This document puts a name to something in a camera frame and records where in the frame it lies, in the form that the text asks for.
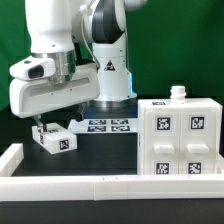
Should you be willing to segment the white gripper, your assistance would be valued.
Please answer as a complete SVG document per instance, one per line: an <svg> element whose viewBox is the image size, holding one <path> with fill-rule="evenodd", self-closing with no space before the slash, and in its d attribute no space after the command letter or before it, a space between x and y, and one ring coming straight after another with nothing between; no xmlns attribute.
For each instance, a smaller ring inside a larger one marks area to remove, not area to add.
<svg viewBox="0 0 224 224"><path fill-rule="evenodd" d="M86 101L96 99L99 93L97 68L94 63L78 66L68 82L51 84L48 79L14 79L9 88L12 113L20 118L33 116L39 133L44 133L40 114L80 103L75 112L75 120L81 122L88 108Z"/></svg>

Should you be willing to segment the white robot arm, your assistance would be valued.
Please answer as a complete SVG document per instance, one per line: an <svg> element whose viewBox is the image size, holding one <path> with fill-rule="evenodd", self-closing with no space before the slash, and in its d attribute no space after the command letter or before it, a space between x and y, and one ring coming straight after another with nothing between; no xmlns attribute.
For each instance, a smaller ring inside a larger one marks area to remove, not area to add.
<svg viewBox="0 0 224 224"><path fill-rule="evenodd" d="M148 0L25 0L31 55L10 67L11 111L33 117L83 102L136 97L127 68L126 13Z"/></svg>

